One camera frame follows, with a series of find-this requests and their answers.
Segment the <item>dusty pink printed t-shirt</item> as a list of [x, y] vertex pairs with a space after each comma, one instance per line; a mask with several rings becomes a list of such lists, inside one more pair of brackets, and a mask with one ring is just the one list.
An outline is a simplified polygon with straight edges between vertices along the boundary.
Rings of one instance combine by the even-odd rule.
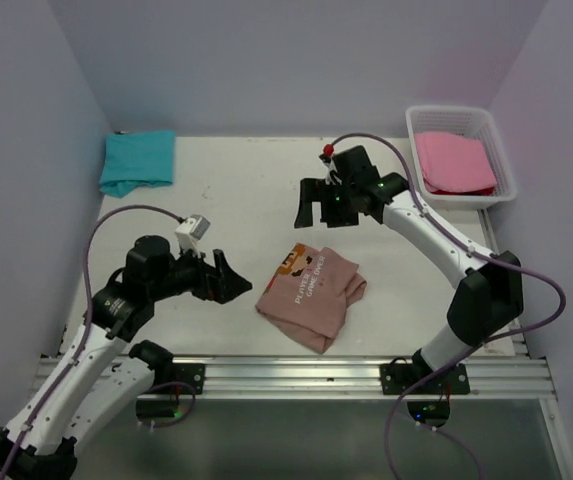
[[323, 354], [366, 287], [358, 264], [330, 248], [317, 250], [297, 243], [277, 267], [255, 309], [291, 340]]

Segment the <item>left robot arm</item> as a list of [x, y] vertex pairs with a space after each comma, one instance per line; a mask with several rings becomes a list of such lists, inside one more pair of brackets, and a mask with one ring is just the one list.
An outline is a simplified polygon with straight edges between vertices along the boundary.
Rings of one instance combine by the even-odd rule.
[[178, 386], [173, 356], [151, 342], [133, 341], [157, 302], [190, 293], [228, 303], [251, 290], [220, 250], [213, 265], [193, 251], [173, 256], [160, 236], [139, 238], [98, 291], [71, 346], [24, 409], [0, 427], [0, 476], [69, 479], [91, 439], [147, 392]]

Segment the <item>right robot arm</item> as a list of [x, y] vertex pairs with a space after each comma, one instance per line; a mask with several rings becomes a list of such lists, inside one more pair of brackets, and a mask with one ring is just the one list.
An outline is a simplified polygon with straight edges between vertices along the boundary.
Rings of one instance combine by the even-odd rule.
[[479, 245], [446, 223], [421, 199], [409, 175], [381, 175], [361, 145], [335, 152], [324, 146], [323, 179], [300, 182], [294, 226], [313, 225], [313, 204], [329, 228], [356, 226], [361, 216], [402, 235], [428, 258], [454, 289], [446, 325], [410, 362], [391, 361], [387, 374], [406, 391], [415, 386], [434, 392], [466, 352], [504, 328], [523, 311], [520, 261], [509, 251], [500, 255]]

